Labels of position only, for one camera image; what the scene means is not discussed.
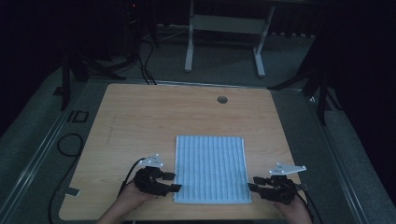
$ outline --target black cable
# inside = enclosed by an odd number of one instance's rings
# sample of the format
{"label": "black cable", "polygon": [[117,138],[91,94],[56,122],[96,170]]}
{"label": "black cable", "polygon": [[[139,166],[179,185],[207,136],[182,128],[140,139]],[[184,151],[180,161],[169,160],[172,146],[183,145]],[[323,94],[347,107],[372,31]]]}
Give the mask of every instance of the black cable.
{"label": "black cable", "polygon": [[320,223],[323,223],[323,220],[321,219],[319,210],[317,209],[317,206],[315,205],[315,203],[314,203],[314,201],[312,200],[311,196],[309,196],[308,192],[306,192],[306,190],[304,190],[300,185],[297,185],[297,184],[296,184],[296,186],[297,186],[298,188],[300,188],[300,189],[303,191],[303,193],[304,193],[305,197],[307,198],[307,200],[308,200],[309,202],[311,202],[312,207],[314,207],[314,210],[315,210],[315,212],[317,213],[319,222],[320,222]]}
{"label": "black cable", "polygon": [[[61,142],[62,142],[66,137],[69,137],[69,136],[76,136],[76,137],[78,138],[78,140],[79,140],[78,154],[75,154],[75,155],[73,155],[73,154],[68,154],[68,153],[65,153],[65,152],[63,152],[63,151],[61,150]],[[57,147],[58,151],[59,151],[62,155],[66,156],[66,157],[74,157],[75,159],[74,159],[72,165],[71,165],[71,166],[69,167],[69,169],[67,170],[67,172],[66,172],[66,173],[64,174],[64,176],[62,177],[62,180],[61,180],[61,182],[59,182],[59,184],[58,184],[58,186],[56,187],[55,191],[53,191],[52,196],[51,196],[51,198],[50,198],[50,200],[49,200],[48,220],[49,220],[49,223],[50,223],[50,224],[53,224],[53,220],[52,220],[52,203],[53,203],[53,200],[54,200],[56,194],[58,193],[59,189],[61,188],[62,183],[63,183],[64,180],[67,178],[67,176],[69,175],[70,171],[75,167],[75,165],[76,165],[76,163],[77,163],[79,157],[81,156],[82,149],[84,148],[84,140],[83,140],[82,137],[81,137],[79,134],[77,134],[77,133],[69,133],[69,134],[63,136],[61,139],[58,140],[58,143],[57,143],[56,147]]]}
{"label": "black cable", "polygon": [[128,172],[128,175],[125,177],[125,180],[122,181],[122,184],[121,184],[121,187],[120,187],[120,191],[119,191],[119,194],[117,195],[117,197],[121,194],[121,192],[123,191],[123,189],[125,188],[125,186],[127,186],[127,185],[129,184],[129,183],[128,183],[129,176],[131,176],[131,173],[132,173],[132,171],[134,170],[134,168],[136,167],[136,165],[137,165],[140,161],[142,161],[142,160],[144,160],[144,159],[145,159],[145,158],[142,158],[142,159],[136,161],[136,162],[134,163],[134,165],[131,167],[131,169],[130,169],[129,172]]}
{"label": "black cable", "polygon": [[142,62],[142,59],[141,59],[140,55],[137,56],[137,57],[138,57],[138,60],[139,60],[139,62],[140,62],[140,69],[141,69],[141,72],[142,72],[142,77],[143,77],[143,79],[145,79],[145,81],[146,81],[146,83],[147,83],[148,85],[157,85],[157,83],[156,83],[155,80],[154,80],[154,77],[152,76],[152,74],[151,74],[150,71],[148,70],[149,58],[151,57],[151,54],[152,54],[152,52],[154,51],[154,47],[153,47],[152,44],[151,44],[149,41],[147,41],[147,40],[142,39],[142,42],[147,43],[147,44],[150,45],[150,52],[149,52],[148,57],[147,57],[147,59],[146,59],[146,61],[145,61],[144,64],[143,64],[143,62]]}
{"label": "black cable", "polygon": [[[314,216],[312,215],[311,210],[308,207],[308,203],[303,199],[303,197],[291,186],[289,186],[288,184],[282,183],[283,186],[287,187],[288,189],[290,189],[304,204],[306,211],[308,212],[309,216],[311,216],[312,219],[312,223],[314,223]],[[314,207],[315,212],[317,213],[318,219],[319,219],[319,223],[323,223],[323,220],[321,219],[321,216],[319,214],[319,211],[317,209],[317,207],[315,206],[313,200],[311,199],[311,197],[309,196],[309,194],[303,189],[303,192],[305,194],[305,197],[312,203],[312,206]]]}

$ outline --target blue cloth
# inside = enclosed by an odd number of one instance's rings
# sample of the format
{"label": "blue cloth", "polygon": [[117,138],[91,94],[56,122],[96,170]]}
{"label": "blue cloth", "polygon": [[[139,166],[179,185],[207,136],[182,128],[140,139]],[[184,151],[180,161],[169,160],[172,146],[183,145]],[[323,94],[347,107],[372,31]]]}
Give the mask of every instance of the blue cloth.
{"label": "blue cloth", "polygon": [[244,139],[179,135],[175,203],[251,203]]}

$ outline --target human hand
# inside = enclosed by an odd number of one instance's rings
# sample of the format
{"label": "human hand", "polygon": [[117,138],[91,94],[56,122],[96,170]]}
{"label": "human hand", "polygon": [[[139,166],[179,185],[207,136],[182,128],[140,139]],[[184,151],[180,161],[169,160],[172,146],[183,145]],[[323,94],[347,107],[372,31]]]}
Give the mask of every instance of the human hand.
{"label": "human hand", "polygon": [[295,197],[291,204],[274,203],[274,207],[286,218],[289,224],[312,224],[305,204]]}
{"label": "human hand", "polygon": [[127,215],[152,198],[155,198],[155,196],[140,191],[133,182],[130,182],[125,186],[114,203],[120,209],[119,211]]}
{"label": "human hand", "polygon": [[134,183],[125,186],[116,201],[111,204],[107,211],[99,218],[97,224],[120,223],[132,211],[140,207],[143,202],[155,198],[155,196],[141,192]]}

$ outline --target table hole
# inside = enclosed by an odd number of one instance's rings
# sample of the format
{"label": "table hole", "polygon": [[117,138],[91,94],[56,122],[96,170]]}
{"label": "table hole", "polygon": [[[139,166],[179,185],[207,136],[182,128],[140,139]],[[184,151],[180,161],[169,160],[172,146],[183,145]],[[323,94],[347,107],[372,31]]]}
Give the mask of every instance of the table hole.
{"label": "table hole", "polygon": [[221,104],[226,104],[228,102],[228,99],[225,96],[219,96],[218,97],[218,102],[221,103]]}

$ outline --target metal frame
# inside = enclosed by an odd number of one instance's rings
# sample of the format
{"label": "metal frame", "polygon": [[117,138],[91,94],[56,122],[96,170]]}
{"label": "metal frame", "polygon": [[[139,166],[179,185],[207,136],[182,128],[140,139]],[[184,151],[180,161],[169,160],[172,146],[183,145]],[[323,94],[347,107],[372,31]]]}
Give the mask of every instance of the metal frame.
{"label": "metal frame", "polygon": [[[312,117],[314,118],[316,116],[314,104],[310,103],[309,101],[307,101],[306,103],[308,105],[309,111],[312,114]],[[314,119],[314,121],[319,129],[320,135],[323,136],[324,143],[327,145],[327,148],[329,149],[334,172],[337,175],[338,180],[340,181],[340,187],[344,192],[352,216],[355,218],[356,223],[359,224],[370,223],[361,205],[361,201],[359,200],[359,197],[356,194],[355,188],[353,187],[352,183],[349,180],[345,165],[342,163],[340,159],[338,149],[333,143],[331,134],[326,129],[326,127],[320,123],[319,119]]]}
{"label": "metal frame", "polygon": [[258,76],[265,77],[264,65],[262,62],[262,46],[264,45],[265,37],[267,37],[274,12],[275,7],[271,7],[266,20],[197,15],[194,14],[194,1],[190,0],[189,44],[187,46],[184,70],[186,72],[192,70],[194,30],[220,31],[261,36],[259,44],[257,47],[253,48],[253,56]]}

